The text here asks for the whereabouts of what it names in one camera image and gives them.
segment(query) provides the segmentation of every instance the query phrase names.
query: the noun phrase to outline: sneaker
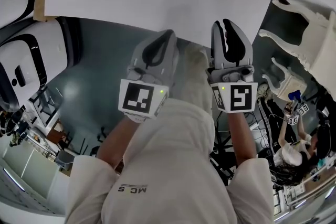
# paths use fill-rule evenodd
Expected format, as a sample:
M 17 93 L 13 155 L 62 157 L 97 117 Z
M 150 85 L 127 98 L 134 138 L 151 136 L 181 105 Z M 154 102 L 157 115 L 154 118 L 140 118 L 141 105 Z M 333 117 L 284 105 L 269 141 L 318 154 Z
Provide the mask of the sneaker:
M 274 99 L 274 93 L 271 91 L 270 87 L 268 87 L 266 91 L 266 97 L 265 97 L 265 102 L 268 100 Z
M 263 83 L 259 85 L 258 90 L 257 90 L 257 99 L 266 98 L 268 88 L 269 86 L 267 83 Z

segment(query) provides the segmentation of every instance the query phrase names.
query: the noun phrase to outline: white robot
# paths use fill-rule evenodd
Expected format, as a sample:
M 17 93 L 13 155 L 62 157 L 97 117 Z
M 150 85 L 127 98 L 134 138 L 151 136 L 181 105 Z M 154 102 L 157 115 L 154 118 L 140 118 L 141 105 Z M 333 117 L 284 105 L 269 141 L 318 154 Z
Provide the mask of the white robot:
M 233 22 L 223 23 L 226 34 L 218 21 L 212 26 L 212 60 L 206 70 L 217 107 L 227 113 L 254 111 L 258 84 L 253 82 L 252 45 Z M 176 41 L 173 30 L 166 30 L 136 47 L 119 92 L 118 108 L 130 119 L 156 118 L 169 97 L 179 58 Z

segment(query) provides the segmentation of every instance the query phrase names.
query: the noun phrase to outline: forearm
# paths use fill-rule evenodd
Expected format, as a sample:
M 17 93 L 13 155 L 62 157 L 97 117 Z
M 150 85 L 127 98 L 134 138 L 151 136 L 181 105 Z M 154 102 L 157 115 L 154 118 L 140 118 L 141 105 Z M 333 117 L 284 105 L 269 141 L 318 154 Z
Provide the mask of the forearm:
M 128 117 L 125 117 L 102 143 L 97 152 L 97 158 L 105 161 L 115 169 L 122 160 L 139 125 L 139 123 L 135 123 Z
M 229 113 L 229 128 L 237 165 L 257 157 L 255 141 L 243 113 Z
M 286 128 L 287 128 L 287 121 L 283 121 L 278 139 L 279 145 L 281 147 L 283 147 L 287 143 L 287 141 L 285 140 Z
M 306 139 L 306 132 L 305 132 L 305 128 L 303 127 L 303 122 L 302 122 L 302 117 L 299 116 L 299 122 L 298 122 L 298 134 L 299 137 L 303 140 Z

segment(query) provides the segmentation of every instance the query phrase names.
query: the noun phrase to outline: gray floor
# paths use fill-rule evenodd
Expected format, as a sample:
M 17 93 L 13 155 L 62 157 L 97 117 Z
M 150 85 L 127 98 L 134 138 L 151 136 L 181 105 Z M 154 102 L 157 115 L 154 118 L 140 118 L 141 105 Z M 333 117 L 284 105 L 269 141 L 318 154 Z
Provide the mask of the gray floor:
M 123 117 L 122 113 L 118 111 L 120 79 L 126 76 L 126 67 L 134 47 L 149 36 L 151 31 L 88 19 L 81 19 L 80 25 L 83 43 L 80 63 L 64 71 L 51 81 L 48 87 L 54 94 L 58 94 L 58 89 L 63 95 L 60 118 L 65 129 L 70 131 L 74 139 L 72 146 L 79 151 L 85 138 L 83 147 L 88 146 L 86 154 L 89 154 L 92 147 L 100 145 L 97 141 L 100 128 L 104 126 L 108 133 Z M 301 42 L 300 37 L 305 27 L 305 21 L 302 18 L 279 11 L 272 4 L 262 25 L 262 28 L 271 30 L 286 41 L 297 45 Z M 181 63 L 183 50 L 188 42 L 179 40 L 178 43 L 182 53 Z M 315 93 L 316 86 L 310 80 L 311 75 L 303 69 L 295 57 L 282 51 L 269 38 L 256 37 L 253 47 L 256 82 L 264 82 L 261 75 L 264 72 L 269 73 L 270 70 L 278 74 L 274 77 L 274 83 L 283 79 L 281 72 L 271 63 L 271 57 L 275 56 L 278 62 L 290 66 L 294 72 L 305 79 L 308 84 L 305 95 Z M 183 69 L 179 65 L 173 93 L 178 92 L 182 82 Z M 277 99 L 277 103 L 281 108 L 285 106 L 285 101 Z M 313 105 L 310 105 L 309 114 L 303 118 L 307 132 L 313 131 L 317 126 L 313 108 Z M 255 115 L 259 121 L 261 117 L 257 106 Z M 214 109 L 214 118 L 217 116 L 218 111 Z M 224 114 L 220 119 L 219 129 L 228 130 Z M 256 131 L 254 135 L 260 143 L 260 132 Z

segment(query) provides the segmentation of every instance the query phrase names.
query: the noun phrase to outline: white t-shirt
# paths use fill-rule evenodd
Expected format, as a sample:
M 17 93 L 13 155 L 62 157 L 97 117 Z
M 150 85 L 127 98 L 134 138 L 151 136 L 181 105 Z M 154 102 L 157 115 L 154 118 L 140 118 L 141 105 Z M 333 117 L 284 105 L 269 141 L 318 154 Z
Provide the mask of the white t-shirt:
M 311 136 L 307 134 L 304 139 L 293 144 L 286 143 L 279 149 L 273 157 L 275 166 L 282 165 L 284 162 L 289 165 L 300 166 L 302 164 L 302 155 L 300 152 L 305 152 L 307 158 L 310 158 L 306 145 L 310 145 Z
M 73 164 L 69 224 L 271 223 L 272 183 L 266 159 L 250 159 L 226 188 L 209 162 L 212 117 L 168 99 L 145 121 L 124 156 L 120 176 L 88 156 Z

